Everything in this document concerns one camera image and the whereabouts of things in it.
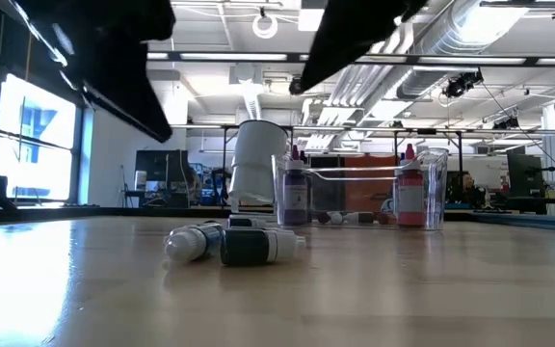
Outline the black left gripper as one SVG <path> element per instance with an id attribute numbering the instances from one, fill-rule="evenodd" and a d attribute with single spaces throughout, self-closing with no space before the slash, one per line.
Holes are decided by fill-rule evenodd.
<path id="1" fill-rule="evenodd" d="M 83 77 L 89 102 L 148 137 L 166 142 L 172 130 L 146 71 L 147 45 L 167 39 L 176 18 L 170 0 L 78 1 L 74 43 L 97 43 Z"/>

